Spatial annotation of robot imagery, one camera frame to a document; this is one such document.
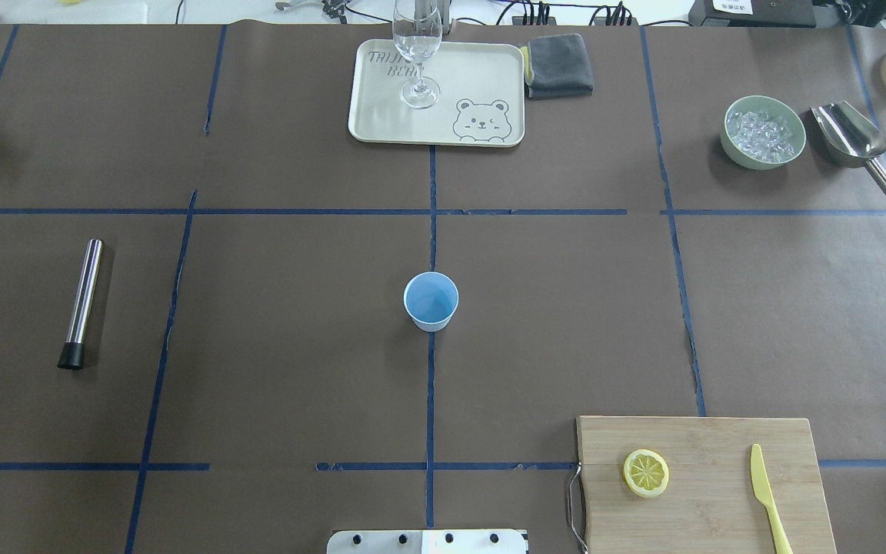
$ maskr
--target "bowl of ice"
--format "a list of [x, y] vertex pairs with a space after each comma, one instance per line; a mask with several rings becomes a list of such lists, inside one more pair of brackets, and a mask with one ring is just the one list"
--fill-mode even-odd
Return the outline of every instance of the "bowl of ice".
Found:
[[720, 144], [739, 165], [774, 169], [805, 148], [805, 127], [787, 105], [769, 97], [744, 97], [727, 108]]

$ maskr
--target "yellow knife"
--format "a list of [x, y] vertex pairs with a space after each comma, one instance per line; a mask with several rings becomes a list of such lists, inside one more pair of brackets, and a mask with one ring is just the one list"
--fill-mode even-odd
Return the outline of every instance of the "yellow knife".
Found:
[[791, 545], [788, 544], [788, 537], [784, 536], [781, 518], [778, 518], [778, 507], [774, 505], [774, 497], [771, 496], [771, 483], [768, 482], [768, 471], [764, 469], [761, 445], [751, 447], [751, 486], [754, 487], [754, 496], [768, 509], [774, 551], [777, 554], [791, 554]]

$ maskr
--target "cup rim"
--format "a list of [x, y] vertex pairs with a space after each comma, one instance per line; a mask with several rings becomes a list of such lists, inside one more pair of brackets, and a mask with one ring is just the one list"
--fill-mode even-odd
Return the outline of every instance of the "cup rim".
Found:
[[[416, 316], [412, 315], [412, 312], [409, 311], [408, 302], [405, 301], [405, 299], [408, 297], [408, 289], [412, 287], [412, 283], [415, 283], [415, 280], [418, 279], [419, 277], [422, 277], [423, 275], [439, 275], [439, 276], [443, 277], [444, 279], [447, 280], [447, 282], [450, 283], [450, 285], [453, 287], [454, 292], [457, 294], [457, 301], [454, 302], [453, 309], [451, 309], [451, 311], [450, 311], [450, 315], [447, 315], [446, 318], [438, 320], [438, 322], [426, 322], [423, 319], [416, 318]], [[453, 315], [454, 315], [454, 313], [457, 312], [457, 307], [459, 305], [460, 305], [460, 289], [457, 288], [457, 284], [453, 282], [453, 279], [451, 279], [445, 273], [440, 273], [439, 271], [423, 271], [423, 273], [419, 273], [419, 274], [415, 275], [415, 277], [412, 277], [411, 279], [408, 280], [408, 284], [405, 285], [405, 290], [401, 291], [401, 306], [403, 306], [403, 308], [405, 308], [405, 313], [408, 313], [409, 318], [412, 318], [416, 322], [419, 322], [419, 323], [422, 323], [425, 325], [435, 325], [438, 323], [446, 322], [447, 319], [453, 318]]]
[[[753, 157], [753, 155], [746, 153], [745, 151], [741, 150], [741, 148], [739, 148], [738, 145], [734, 144], [734, 140], [731, 139], [731, 133], [729, 133], [727, 130], [727, 116], [729, 115], [729, 113], [731, 113], [731, 109], [733, 109], [734, 106], [738, 104], [738, 102], [743, 101], [743, 99], [748, 99], [748, 98], [770, 99], [771, 102], [774, 102], [775, 104], [783, 106], [783, 108], [787, 109], [788, 112], [790, 112], [792, 115], [795, 116], [795, 120], [797, 120], [798, 126], [801, 127], [801, 133], [802, 133], [802, 145], [801, 145], [801, 147], [798, 148], [798, 151], [795, 152], [795, 155], [793, 155], [791, 158], [788, 158], [788, 160], [783, 160], [781, 162], [766, 162], [764, 160], [759, 160], [759, 159]], [[741, 153], [742, 155], [744, 155], [745, 158], [748, 158], [748, 160], [752, 160], [754, 162], [758, 162], [758, 164], [769, 165], [772, 168], [778, 168], [778, 167], [781, 167], [781, 165], [785, 165], [785, 164], [788, 164], [789, 162], [794, 162], [795, 160], [798, 160], [799, 155], [801, 155], [802, 152], [805, 152], [805, 143], [808, 142], [808, 137], [806, 137], [806, 134], [805, 134], [805, 124], [802, 123], [802, 118], [798, 116], [798, 112], [796, 112], [794, 109], [791, 109], [790, 105], [785, 104], [784, 102], [780, 101], [780, 99], [766, 97], [766, 95], [746, 95], [746, 97], [740, 97], [738, 99], [735, 99], [735, 101], [731, 102], [731, 104], [727, 106], [727, 111], [724, 112], [724, 135], [727, 136], [729, 143], [731, 143], [731, 146], [734, 147], [734, 150], [736, 150], [739, 153]]]

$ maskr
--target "black box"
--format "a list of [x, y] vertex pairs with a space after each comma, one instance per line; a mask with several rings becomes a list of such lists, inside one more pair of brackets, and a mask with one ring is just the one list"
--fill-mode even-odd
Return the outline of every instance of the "black box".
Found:
[[812, 0], [696, 0], [696, 27], [815, 27]]

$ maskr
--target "black rubber tip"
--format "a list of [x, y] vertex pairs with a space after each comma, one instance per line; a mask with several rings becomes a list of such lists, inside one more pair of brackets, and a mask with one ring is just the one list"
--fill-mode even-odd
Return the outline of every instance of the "black rubber tip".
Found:
[[84, 367], [84, 344], [80, 342], [65, 342], [64, 349], [60, 351], [60, 361], [57, 362], [60, 369], [80, 369]]

